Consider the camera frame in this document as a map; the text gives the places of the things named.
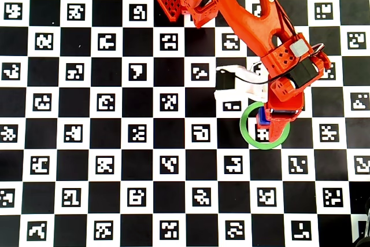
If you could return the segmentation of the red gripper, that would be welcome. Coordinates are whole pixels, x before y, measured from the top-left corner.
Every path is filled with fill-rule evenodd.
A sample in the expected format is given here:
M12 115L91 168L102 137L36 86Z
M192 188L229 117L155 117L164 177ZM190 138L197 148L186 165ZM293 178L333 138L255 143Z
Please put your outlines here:
M296 89L292 80L276 80L268 85L268 101L265 113L269 126L269 141L283 136L285 129L302 112L305 97L302 89Z

